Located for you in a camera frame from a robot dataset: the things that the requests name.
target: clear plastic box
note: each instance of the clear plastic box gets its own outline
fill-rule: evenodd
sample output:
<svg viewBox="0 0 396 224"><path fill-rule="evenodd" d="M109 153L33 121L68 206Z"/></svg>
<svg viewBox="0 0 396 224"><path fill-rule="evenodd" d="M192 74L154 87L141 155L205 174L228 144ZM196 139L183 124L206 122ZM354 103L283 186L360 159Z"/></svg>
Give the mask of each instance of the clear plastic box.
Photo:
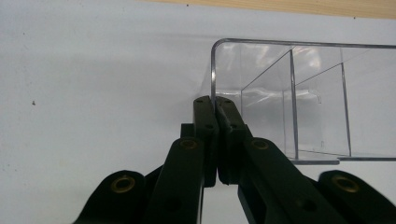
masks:
<svg viewBox="0 0 396 224"><path fill-rule="evenodd" d="M221 39L215 95L294 163L396 159L396 46Z"/></svg>

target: metal grommet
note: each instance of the metal grommet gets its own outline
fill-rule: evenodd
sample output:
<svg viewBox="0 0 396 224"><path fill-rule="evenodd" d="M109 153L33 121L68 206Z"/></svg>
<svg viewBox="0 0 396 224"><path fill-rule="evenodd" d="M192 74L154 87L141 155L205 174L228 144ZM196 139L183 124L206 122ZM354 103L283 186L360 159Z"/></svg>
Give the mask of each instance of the metal grommet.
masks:
<svg viewBox="0 0 396 224"><path fill-rule="evenodd" d="M195 149L198 147L198 144L193 140L183 140L180 142L180 146L186 149Z"/></svg>
<svg viewBox="0 0 396 224"><path fill-rule="evenodd" d="M111 190L115 193L125 193L134 188L134 178L128 175L123 175L111 183Z"/></svg>
<svg viewBox="0 0 396 224"><path fill-rule="evenodd" d="M349 193L356 193L360 190L359 185L355 181L353 181L349 178L346 178L342 175L333 176L332 182L339 189L342 189L343 191L346 191Z"/></svg>
<svg viewBox="0 0 396 224"><path fill-rule="evenodd" d="M262 140L253 140L251 141L251 145L257 149L267 149L269 147L268 144Z"/></svg>

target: transparent container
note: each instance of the transparent container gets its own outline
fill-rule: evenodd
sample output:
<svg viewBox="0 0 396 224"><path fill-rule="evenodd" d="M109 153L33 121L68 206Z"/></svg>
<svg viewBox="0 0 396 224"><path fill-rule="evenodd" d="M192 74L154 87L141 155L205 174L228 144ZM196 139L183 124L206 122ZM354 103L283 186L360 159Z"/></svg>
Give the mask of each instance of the transparent container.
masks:
<svg viewBox="0 0 396 224"><path fill-rule="evenodd" d="M396 161L396 46L221 39L210 81L294 163Z"/></svg>

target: white background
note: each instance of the white background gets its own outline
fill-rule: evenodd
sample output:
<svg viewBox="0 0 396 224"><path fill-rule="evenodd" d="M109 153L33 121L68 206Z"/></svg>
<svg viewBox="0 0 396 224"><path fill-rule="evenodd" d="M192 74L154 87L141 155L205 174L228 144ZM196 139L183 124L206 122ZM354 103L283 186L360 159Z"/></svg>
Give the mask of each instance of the white background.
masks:
<svg viewBox="0 0 396 224"><path fill-rule="evenodd" d="M224 37L396 45L396 21L132 1L0 3L0 223L71 223L108 175L161 165ZM396 203L396 162L358 175ZM236 187L203 223L247 223Z"/></svg>

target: wooden edge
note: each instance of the wooden edge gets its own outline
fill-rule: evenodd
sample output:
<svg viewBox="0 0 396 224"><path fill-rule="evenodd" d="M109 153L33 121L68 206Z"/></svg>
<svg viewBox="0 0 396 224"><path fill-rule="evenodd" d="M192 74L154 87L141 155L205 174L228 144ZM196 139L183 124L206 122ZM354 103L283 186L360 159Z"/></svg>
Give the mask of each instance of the wooden edge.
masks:
<svg viewBox="0 0 396 224"><path fill-rule="evenodd" d="M353 18L396 19L396 0L146 0Z"/></svg>

